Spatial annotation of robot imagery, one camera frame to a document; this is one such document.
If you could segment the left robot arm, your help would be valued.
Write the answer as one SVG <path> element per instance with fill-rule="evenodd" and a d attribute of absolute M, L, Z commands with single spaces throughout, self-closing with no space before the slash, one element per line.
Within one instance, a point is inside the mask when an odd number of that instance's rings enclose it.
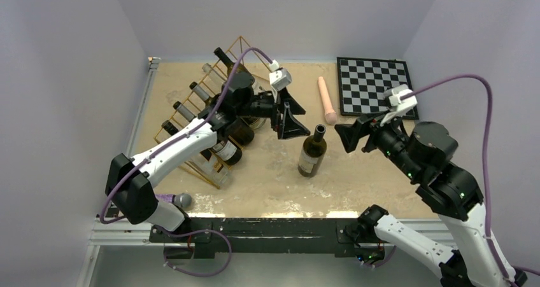
<path fill-rule="evenodd" d="M 170 172 L 228 138 L 243 117 L 267 118 L 278 139 L 310 135 L 295 118 L 305 110 L 287 91 L 291 74 L 280 68 L 269 74 L 269 82 L 270 91 L 255 94 L 252 76 L 232 74 L 221 93 L 178 133 L 135 156 L 117 155 L 109 169 L 107 201 L 133 225 L 158 225 L 173 241 L 184 241 L 190 233 L 187 215 L 173 203 L 157 199 L 153 190 Z"/>

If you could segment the clear glass liquor bottle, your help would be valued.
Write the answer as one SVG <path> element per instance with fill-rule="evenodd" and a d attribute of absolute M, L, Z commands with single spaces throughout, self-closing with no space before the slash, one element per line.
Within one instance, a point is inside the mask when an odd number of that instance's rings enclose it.
<path fill-rule="evenodd" d="M 228 178 L 228 172 L 225 166 L 219 161 L 218 157 L 210 150 L 202 150 L 187 160 L 184 166 L 190 167 L 193 175 L 198 175 L 200 179 L 220 189 Z"/>

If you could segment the clear brown-tinted bottle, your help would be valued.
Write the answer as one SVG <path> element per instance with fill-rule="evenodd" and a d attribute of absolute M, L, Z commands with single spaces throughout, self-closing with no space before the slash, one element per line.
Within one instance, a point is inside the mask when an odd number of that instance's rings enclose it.
<path fill-rule="evenodd" d="M 216 71 L 209 63 L 205 63 L 202 66 L 202 70 L 205 72 L 207 77 L 219 88 L 221 89 L 222 85 L 226 82 L 225 76 L 222 75 L 219 71 Z M 242 117 L 242 121 L 244 121 L 251 129 L 257 130 L 261 128 L 266 120 L 263 118 L 248 118 L 248 117 Z"/>

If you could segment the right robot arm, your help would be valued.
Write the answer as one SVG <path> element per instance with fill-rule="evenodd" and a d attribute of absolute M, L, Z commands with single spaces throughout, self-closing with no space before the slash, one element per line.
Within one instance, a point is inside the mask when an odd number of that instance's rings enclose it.
<path fill-rule="evenodd" d="M 374 114 L 353 124 L 337 124 L 346 152 L 367 138 L 362 151 L 380 150 L 413 185 L 430 210 L 450 231 L 455 248 L 438 244 L 400 223 L 386 209 L 373 205 L 343 232 L 352 243 L 394 244 L 428 267 L 443 286 L 523 286 L 527 275 L 504 261 L 485 222 L 487 199 L 475 177 L 452 163 L 458 142 L 436 122 L 420 122 L 404 134 L 399 122 L 382 124 Z"/>

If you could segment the dark green wine bottle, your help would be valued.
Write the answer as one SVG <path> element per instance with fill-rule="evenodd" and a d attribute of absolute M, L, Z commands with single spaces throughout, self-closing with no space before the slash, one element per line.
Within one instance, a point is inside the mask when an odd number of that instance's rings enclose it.
<path fill-rule="evenodd" d="M 191 122 L 196 118 L 195 114 L 191 112 L 180 101 L 176 101 L 173 104 L 173 108 L 181 114 L 188 122 Z M 238 163 L 243 155 L 243 152 L 228 139 L 218 141 L 216 145 L 208 149 L 212 151 L 219 159 L 221 159 L 227 165 L 234 165 Z"/>

